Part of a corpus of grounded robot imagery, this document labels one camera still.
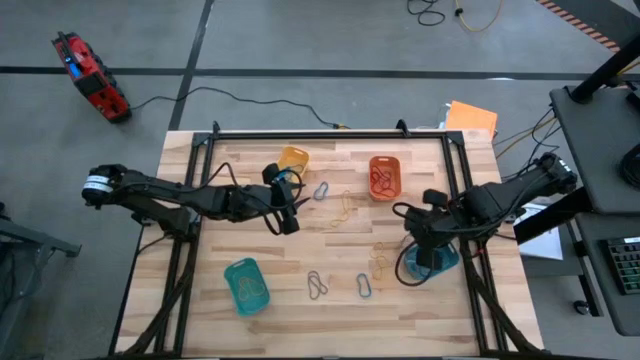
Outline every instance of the red power tool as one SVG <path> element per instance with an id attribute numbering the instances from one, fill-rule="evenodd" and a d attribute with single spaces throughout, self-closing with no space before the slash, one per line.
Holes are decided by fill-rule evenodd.
<path id="1" fill-rule="evenodd" d="M 102 116 L 112 123 L 131 117 L 130 105 L 124 97 L 113 74 L 104 66 L 91 46 L 75 33 L 58 32 L 51 41 L 64 63 L 73 84 L 89 100 Z"/>

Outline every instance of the chair wheel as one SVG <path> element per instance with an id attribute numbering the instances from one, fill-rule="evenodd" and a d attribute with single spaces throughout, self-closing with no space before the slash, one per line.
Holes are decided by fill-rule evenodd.
<path id="1" fill-rule="evenodd" d="M 583 300 L 574 301 L 573 309 L 580 315 L 589 315 L 591 313 L 589 303 Z"/>

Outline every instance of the orange paper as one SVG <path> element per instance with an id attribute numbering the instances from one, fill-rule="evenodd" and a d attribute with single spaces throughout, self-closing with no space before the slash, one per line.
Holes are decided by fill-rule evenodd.
<path id="1" fill-rule="evenodd" d="M 498 114 L 459 101 L 453 101 L 451 110 L 449 110 L 446 128 L 487 129 L 489 130 L 489 136 L 493 139 L 497 123 Z"/>

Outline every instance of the yellow basket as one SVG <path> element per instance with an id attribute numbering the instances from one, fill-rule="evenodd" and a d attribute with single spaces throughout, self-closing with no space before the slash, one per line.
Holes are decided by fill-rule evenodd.
<path id="1" fill-rule="evenodd" d="M 278 160 L 278 169 L 291 169 L 297 172 L 300 177 L 304 175 L 305 171 L 307 171 L 307 164 L 309 163 L 309 153 L 298 149 L 293 146 L 285 146 L 282 149 L 282 154 L 280 155 L 280 159 Z M 297 183 L 298 178 L 291 174 L 291 176 L 287 176 L 289 181 L 292 183 Z"/>

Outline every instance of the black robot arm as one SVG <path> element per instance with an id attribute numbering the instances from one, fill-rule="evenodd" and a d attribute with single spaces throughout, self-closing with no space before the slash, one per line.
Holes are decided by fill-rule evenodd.
<path id="1" fill-rule="evenodd" d="M 87 206 L 94 206 L 96 209 L 100 209 L 102 205 L 123 206 L 133 211 L 132 217 L 136 221 L 156 221 L 165 234 L 173 237 L 193 236 L 192 224 L 196 214 L 234 223 L 263 217 L 274 235 L 288 235 L 300 229 L 295 218 L 299 204 L 294 202 L 304 185 L 301 182 L 291 183 L 286 180 L 286 176 L 282 176 L 283 173 L 290 172 L 299 179 L 297 173 L 291 170 L 280 171 L 276 164 L 270 164 L 262 172 L 267 186 L 240 186 L 235 182 L 230 165 L 224 163 L 211 179 L 225 165 L 229 167 L 234 184 L 208 186 L 207 183 L 198 187 L 147 176 L 122 165 L 101 165 L 89 172 L 82 197 Z M 293 189 L 298 189 L 295 197 Z M 168 207 L 156 200 L 180 206 Z M 271 225 L 268 214 L 275 218 L 277 229 Z"/>
<path id="2" fill-rule="evenodd" d="M 486 242 L 516 209 L 538 196 L 569 193 L 575 189 L 576 182 L 577 176 L 564 161 L 552 153 L 545 153 L 534 162 L 531 170 L 506 183 L 473 186 L 449 201 L 446 199 L 446 194 L 427 190 L 423 200 L 433 206 L 431 210 L 420 209 L 406 203 L 396 203 L 393 211 L 405 219 L 404 227 L 418 246 L 417 264 L 431 271 L 440 270 L 442 259 L 439 258 L 440 252 L 436 251 L 437 248 L 449 246 L 455 237 L 458 237 L 461 242 L 469 240 Z M 400 213 L 397 210 L 400 206 L 406 206 L 407 211 Z M 402 257 L 411 246 L 413 243 L 405 248 L 400 256 Z M 519 351 L 540 352 L 527 341 L 500 307 L 498 301 L 491 296 L 491 292 L 475 269 L 473 255 L 468 249 L 468 247 L 461 247 L 461 255 L 471 272 L 470 286 L 484 299 Z M 399 276 L 398 266 L 401 260 L 398 259 L 396 264 L 396 276 Z M 428 276 L 415 284 L 406 284 L 415 286 L 424 283 L 427 279 Z"/>

